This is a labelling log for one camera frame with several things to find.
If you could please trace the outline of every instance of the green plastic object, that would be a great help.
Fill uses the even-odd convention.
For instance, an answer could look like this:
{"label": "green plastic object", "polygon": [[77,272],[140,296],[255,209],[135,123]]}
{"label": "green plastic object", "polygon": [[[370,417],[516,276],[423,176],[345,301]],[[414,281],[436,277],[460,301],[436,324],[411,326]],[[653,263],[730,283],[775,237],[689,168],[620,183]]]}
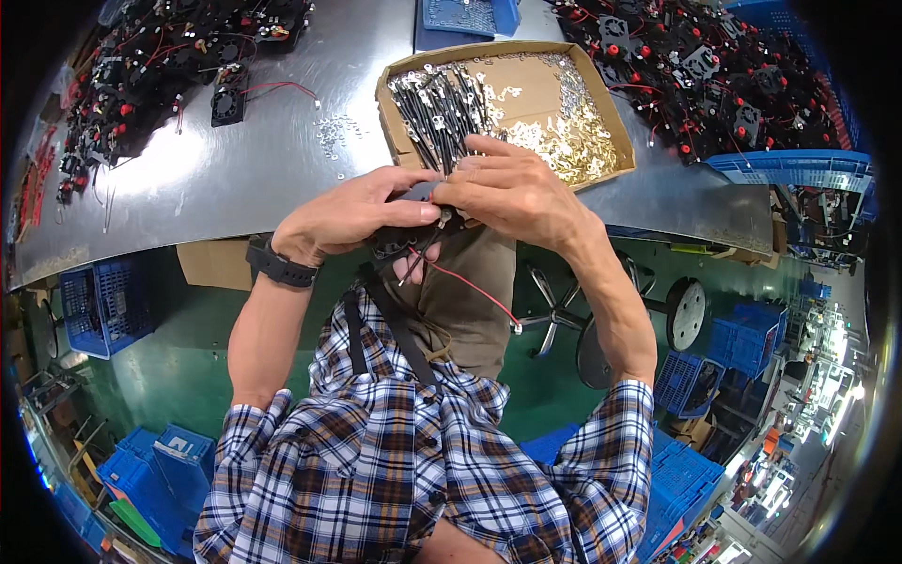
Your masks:
{"label": "green plastic object", "polygon": [[128,503],[127,499],[111,502],[110,509],[128,525],[129,529],[134,531],[134,534],[141,537],[142,541],[154,548],[158,549],[160,547],[160,536],[153,532],[151,525],[147,524],[147,521],[138,513],[134,505]]}

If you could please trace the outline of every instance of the fingernail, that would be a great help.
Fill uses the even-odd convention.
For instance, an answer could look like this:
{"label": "fingernail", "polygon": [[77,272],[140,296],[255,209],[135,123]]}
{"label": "fingernail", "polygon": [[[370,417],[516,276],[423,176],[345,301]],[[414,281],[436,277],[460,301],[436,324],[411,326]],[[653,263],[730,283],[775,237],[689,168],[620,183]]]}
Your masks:
{"label": "fingernail", "polygon": [[438,209],[438,206],[431,206],[426,204],[424,206],[420,206],[419,208],[419,218],[423,223],[432,223],[433,221],[438,219],[438,216],[441,215],[441,210]]}

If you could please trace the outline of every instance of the khaki pants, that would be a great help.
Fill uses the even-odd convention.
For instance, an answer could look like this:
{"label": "khaki pants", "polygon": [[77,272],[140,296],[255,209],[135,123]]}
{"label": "khaki pants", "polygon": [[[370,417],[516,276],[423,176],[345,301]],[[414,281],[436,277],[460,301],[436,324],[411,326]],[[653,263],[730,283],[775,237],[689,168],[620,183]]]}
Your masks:
{"label": "khaki pants", "polygon": [[[516,243],[485,226],[442,244],[437,264],[479,286],[510,309],[517,266]],[[392,268],[385,286],[410,318],[410,331],[427,358],[446,356],[470,374],[498,377],[511,338],[510,318],[454,276],[426,267],[422,285],[398,287]]]}

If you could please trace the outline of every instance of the metal table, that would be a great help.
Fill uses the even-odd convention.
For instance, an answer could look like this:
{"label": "metal table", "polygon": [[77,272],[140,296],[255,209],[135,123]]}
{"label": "metal table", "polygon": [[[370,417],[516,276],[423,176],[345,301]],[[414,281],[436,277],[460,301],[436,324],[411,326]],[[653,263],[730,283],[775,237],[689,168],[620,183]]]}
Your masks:
{"label": "metal table", "polygon": [[[413,52],[415,0],[321,2],[291,55],[259,58],[252,84],[293,80],[314,90],[322,109],[294,88],[279,88],[247,106],[244,121],[210,127],[212,86],[186,93],[184,123],[176,116],[153,133],[143,154],[101,170],[61,215],[54,200],[60,178],[47,176],[41,225],[16,247],[16,288],[63,270],[120,254],[202,239],[272,231],[296,206],[345,177],[391,164],[374,99],[390,63]],[[514,39],[561,41],[548,4],[522,0]],[[685,168],[656,145],[629,104],[616,99],[636,150],[637,170],[579,198],[605,223],[701,238],[769,252],[766,187],[730,185],[704,165]],[[317,120],[347,116],[338,158],[327,159]],[[58,153],[61,128],[54,142]]]}

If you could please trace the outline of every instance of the shirt pocket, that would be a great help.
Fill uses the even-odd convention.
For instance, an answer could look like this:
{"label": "shirt pocket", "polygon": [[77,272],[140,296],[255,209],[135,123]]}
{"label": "shirt pocket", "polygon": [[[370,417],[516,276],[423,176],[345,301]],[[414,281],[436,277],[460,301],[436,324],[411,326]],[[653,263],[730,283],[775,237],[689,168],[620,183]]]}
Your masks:
{"label": "shirt pocket", "polygon": [[369,420],[366,409],[349,401],[333,400],[327,409],[305,410],[298,435],[320,461],[311,466],[353,477]]}

